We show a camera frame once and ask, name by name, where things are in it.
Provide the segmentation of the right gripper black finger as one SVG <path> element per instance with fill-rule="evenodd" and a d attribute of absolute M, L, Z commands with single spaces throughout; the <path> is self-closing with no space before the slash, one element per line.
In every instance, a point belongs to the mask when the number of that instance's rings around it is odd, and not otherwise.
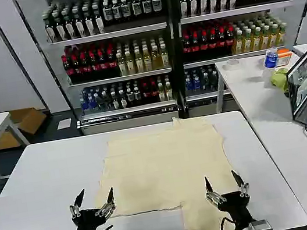
<path fill-rule="evenodd" d="M 225 203 L 227 201 L 226 198 L 218 194 L 212 189 L 212 186 L 210 185 L 207 177 L 204 177 L 204 180 L 205 180 L 205 186 L 206 186 L 207 201 L 209 201 L 214 206 L 218 206 L 219 204 Z"/>
<path fill-rule="evenodd" d="M 244 182 L 242 177 L 240 177 L 239 174 L 237 174 L 234 170 L 231 171 L 231 174 L 233 175 L 234 180 L 240 188 L 240 197 L 248 197 L 249 194 L 247 192 L 249 188 L 249 183 Z"/>

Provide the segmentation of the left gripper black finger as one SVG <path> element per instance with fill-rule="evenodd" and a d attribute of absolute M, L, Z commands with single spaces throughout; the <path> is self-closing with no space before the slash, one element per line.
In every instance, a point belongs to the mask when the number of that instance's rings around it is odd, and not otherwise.
<path fill-rule="evenodd" d="M 113 197 L 113 188 L 110 189 L 108 193 L 108 198 L 106 203 L 95 213 L 96 217 L 109 218 L 116 209 L 114 197 Z"/>
<path fill-rule="evenodd" d="M 85 192 L 85 189 L 82 189 L 81 192 L 78 194 L 78 196 L 76 196 L 76 199 L 74 200 L 74 204 L 69 206 L 72 219 L 81 216 L 80 208 L 83 202 L 84 192 Z"/>

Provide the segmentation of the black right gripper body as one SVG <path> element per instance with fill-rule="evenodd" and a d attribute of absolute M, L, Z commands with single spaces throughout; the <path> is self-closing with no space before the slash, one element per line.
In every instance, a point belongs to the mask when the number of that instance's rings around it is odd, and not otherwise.
<path fill-rule="evenodd" d="M 220 201 L 217 208 L 231 216 L 235 226 L 234 230 L 243 230 L 255 220 L 247 208 L 250 201 L 249 194 L 243 194 L 240 191 L 230 192 L 224 194 L 223 198 L 225 200 Z"/>

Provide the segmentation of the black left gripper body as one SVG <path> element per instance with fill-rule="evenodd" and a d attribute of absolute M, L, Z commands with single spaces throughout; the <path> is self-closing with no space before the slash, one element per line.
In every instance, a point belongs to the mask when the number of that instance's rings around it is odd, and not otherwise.
<path fill-rule="evenodd" d="M 105 224 L 104 216 L 95 215 L 98 209 L 83 209 L 80 211 L 80 216 L 73 219 L 77 230 L 97 230 L 97 228 Z"/>

